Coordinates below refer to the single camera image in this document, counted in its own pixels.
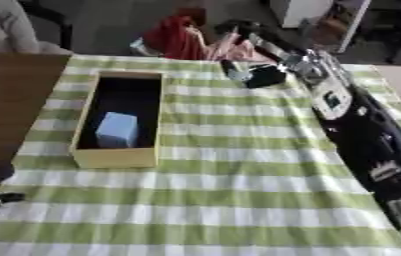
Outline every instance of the open box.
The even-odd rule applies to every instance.
[[[70,152],[82,168],[153,167],[157,164],[161,73],[100,72],[88,95]],[[138,118],[134,148],[100,148],[95,135],[107,112]]]

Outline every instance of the blue foam cube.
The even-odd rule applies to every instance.
[[[108,112],[96,130],[101,148],[132,148],[138,137],[136,116]]]

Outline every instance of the person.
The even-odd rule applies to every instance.
[[[17,0],[0,0],[0,52],[71,54],[57,45],[38,41]]]

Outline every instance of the black chair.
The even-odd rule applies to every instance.
[[[401,51],[401,0],[372,0],[359,32],[366,41],[383,42],[393,63]]]
[[[20,4],[27,14],[56,24],[60,29],[60,47],[71,50],[73,25],[65,15],[41,6],[39,0],[20,1]]]

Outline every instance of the green and white checkered tablecloth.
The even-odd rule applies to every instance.
[[[372,66],[347,66],[388,104]],[[99,70],[161,71],[160,164],[79,169],[68,153]],[[2,191],[0,256],[401,256],[401,238],[327,140],[294,77],[248,90],[212,62],[75,55]]]

